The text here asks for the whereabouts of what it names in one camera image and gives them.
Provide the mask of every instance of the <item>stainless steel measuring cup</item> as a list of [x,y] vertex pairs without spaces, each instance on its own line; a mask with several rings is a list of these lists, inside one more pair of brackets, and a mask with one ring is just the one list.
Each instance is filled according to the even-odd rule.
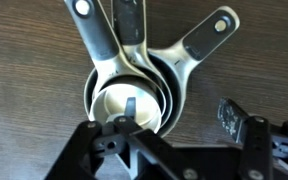
[[[133,102],[130,102],[129,99],[132,96],[136,96],[136,99],[132,98]],[[118,84],[104,88],[94,99],[90,111],[93,112],[94,117],[107,119],[107,121],[114,120],[121,115],[132,117],[142,128],[151,129],[155,133],[161,126],[162,114],[156,99],[148,91],[143,91],[136,85]],[[150,121],[143,123],[142,119],[150,119]]]
[[[143,89],[137,86],[136,89],[133,89],[135,86],[128,86],[130,88],[128,89],[129,91],[136,90],[137,92],[132,97],[137,98],[137,96],[140,97],[143,93],[149,93],[154,96],[151,99],[157,100],[160,110],[164,112],[165,97],[163,91],[144,73],[127,61],[100,2],[98,0],[66,0],[65,3],[98,72],[97,81],[93,89],[93,97],[97,98],[99,92],[104,88],[106,88],[106,91],[116,91],[116,88],[112,88],[111,85],[116,87],[120,84],[122,87],[124,84],[132,84],[136,81],[141,87],[147,88]],[[116,96],[109,96],[109,98],[108,102],[110,103],[118,103],[119,101],[119,98]],[[105,106],[101,110],[107,117],[113,115],[106,111]],[[156,112],[155,109],[149,111],[149,113]],[[97,113],[90,112],[90,114],[89,117],[92,117],[90,120],[106,122],[106,119],[98,119],[95,116]],[[141,123],[146,123],[151,119],[141,117],[140,120],[143,121]]]
[[228,6],[222,6],[193,28],[188,34],[166,49],[149,49],[154,65],[167,74],[167,82],[173,94],[173,111],[158,134],[169,133],[183,111],[190,73],[239,27],[237,14]]
[[145,0],[112,0],[113,29],[129,61],[156,82],[166,98],[162,126],[173,108],[172,93],[163,75],[152,64],[147,54]]

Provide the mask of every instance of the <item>screw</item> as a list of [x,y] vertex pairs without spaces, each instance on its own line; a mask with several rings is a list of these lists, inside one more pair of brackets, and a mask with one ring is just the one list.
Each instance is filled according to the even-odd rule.
[[260,123],[263,123],[264,122],[264,119],[261,119],[261,118],[255,118],[257,122],[260,122]]
[[87,15],[90,12],[90,4],[86,0],[78,0],[75,3],[75,8],[80,15]]
[[254,170],[254,169],[248,171],[248,175],[253,180],[263,180],[264,179],[263,174],[257,170]]
[[125,119],[124,117],[121,117],[121,118],[119,119],[119,121],[120,121],[120,122],[125,122],[126,119]]
[[190,169],[190,168],[189,169],[185,169],[183,171],[183,176],[187,180],[197,179],[197,177],[198,177],[196,171],[194,169]]
[[215,23],[215,30],[217,32],[223,32],[226,29],[226,26],[226,22],[221,19]]
[[93,128],[95,126],[96,126],[96,124],[94,122],[90,122],[90,123],[87,124],[88,128]]

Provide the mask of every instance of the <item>dark wood surface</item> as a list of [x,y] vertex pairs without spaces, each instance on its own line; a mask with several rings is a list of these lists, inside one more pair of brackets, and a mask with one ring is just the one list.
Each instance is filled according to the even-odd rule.
[[[102,3],[109,12],[110,1]],[[241,26],[192,72],[170,143],[230,141],[216,120],[222,96],[274,124],[288,120],[288,1],[147,0],[149,47],[171,45],[222,5]],[[92,68],[62,0],[0,0],[0,179],[44,178],[87,119],[83,88]],[[126,178],[111,160],[102,179]]]

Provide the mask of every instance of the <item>black rubber grip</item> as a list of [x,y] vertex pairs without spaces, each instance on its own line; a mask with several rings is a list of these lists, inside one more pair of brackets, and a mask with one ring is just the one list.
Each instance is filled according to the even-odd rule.
[[[215,28],[219,20],[226,23],[226,29],[221,32]],[[202,61],[229,37],[235,28],[236,22],[231,14],[218,10],[183,39],[183,46],[195,60]]]
[[99,0],[65,0],[65,3],[93,61],[115,57],[119,53],[118,42]]
[[144,0],[112,0],[113,27],[121,44],[137,45],[145,39]]

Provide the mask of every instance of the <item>wood grain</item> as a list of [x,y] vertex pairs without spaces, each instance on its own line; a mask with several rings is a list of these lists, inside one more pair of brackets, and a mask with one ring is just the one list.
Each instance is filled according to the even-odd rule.
[[[110,1],[102,3],[109,13]],[[288,120],[288,1],[147,0],[149,47],[170,46],[222,5],[237,12],[240,29],[192,72],[170,143],[230,141],[216,121],[222,96],[274,124]],[[0,179],[44,178],[87,119],[92,68],[62,0],[0,0]],[[127,178],[109,160],[101,179]]]

